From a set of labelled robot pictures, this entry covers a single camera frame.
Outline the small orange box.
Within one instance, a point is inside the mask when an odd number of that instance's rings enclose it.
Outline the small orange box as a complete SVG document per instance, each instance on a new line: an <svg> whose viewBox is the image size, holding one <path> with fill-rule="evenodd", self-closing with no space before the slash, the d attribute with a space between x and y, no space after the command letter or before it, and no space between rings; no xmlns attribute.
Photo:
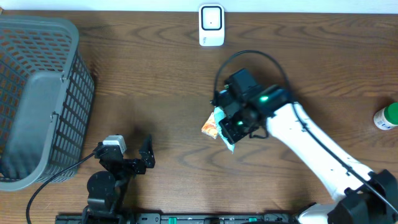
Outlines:
<svg viewBox="0 0 398 224"><path fill-rule="evenodd" d="M214 112L210 114L210 116L202 126L201 132L213 139L216 139L218 137L218 130L215 123Z"/></svg>

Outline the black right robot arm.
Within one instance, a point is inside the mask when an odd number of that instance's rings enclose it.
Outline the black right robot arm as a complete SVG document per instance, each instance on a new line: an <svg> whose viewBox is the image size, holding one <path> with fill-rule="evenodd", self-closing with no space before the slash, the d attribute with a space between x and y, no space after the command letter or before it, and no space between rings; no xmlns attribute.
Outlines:
<svg viewBox="0 0 398 224"><path fill-rule="evenodd" d="M233 148L262 128L290 148L318 177L333 200L314 203L291 223L397 223L397 180L388 171L374 172L345 152L278 85L264 88L242 69L214 91L215 118L221 136Z"/></svg>

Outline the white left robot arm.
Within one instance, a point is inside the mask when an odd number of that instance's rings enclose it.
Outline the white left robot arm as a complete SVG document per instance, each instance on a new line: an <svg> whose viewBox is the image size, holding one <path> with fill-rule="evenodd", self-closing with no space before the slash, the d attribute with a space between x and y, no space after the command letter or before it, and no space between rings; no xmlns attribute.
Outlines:
<svg viewBox="0 0 398 224"><path fill-rule="evenodd" d="M110 135L99 142L94 157L104 167L87 183L88 205L83 210L83 223L135 223L133 212L122 208L130 180L144 175L155 166L152 136L148 135L139 149L140 158L125 159L127 150L122 135Z"/></svg>

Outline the green lid jar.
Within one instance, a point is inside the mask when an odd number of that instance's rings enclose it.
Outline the green lid jar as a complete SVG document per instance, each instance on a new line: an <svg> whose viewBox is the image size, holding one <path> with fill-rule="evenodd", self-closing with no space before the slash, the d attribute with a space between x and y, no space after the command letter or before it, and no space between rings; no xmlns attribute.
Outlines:
<svg viewBox="0 0 398 224"><path fill-rule="evenodd" d="M381 130L394 129L398 125L397 114L397 102L395 102L375 113L374 124Z"/></svg>

